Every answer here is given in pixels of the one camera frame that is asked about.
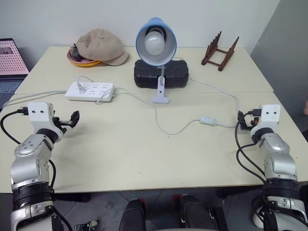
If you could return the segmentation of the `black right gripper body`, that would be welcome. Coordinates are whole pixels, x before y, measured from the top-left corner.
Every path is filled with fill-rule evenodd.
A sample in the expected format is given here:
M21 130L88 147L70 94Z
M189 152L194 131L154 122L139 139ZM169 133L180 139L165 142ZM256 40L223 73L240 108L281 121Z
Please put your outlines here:
M250 130L251 130L252 128L254 128L258 124L259 117L261 116L261 109L252 109L252 110L248 111L247 113L245 113L244 114L244 121L245 122L246 122L246 120L245 120L246 116L251 116L253 118L250 121L250 125L248 125L246 123L250 127Z

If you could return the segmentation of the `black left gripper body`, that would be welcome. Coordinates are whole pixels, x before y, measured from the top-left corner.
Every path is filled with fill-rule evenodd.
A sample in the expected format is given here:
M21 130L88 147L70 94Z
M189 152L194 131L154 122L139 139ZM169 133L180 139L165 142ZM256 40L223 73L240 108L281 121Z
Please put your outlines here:
M60 129L60 131L65 134L67 131L66 127L71 127L72 128L72 121L71 120L60 120L59 117L53 117L52 121L54 123L54 125Z

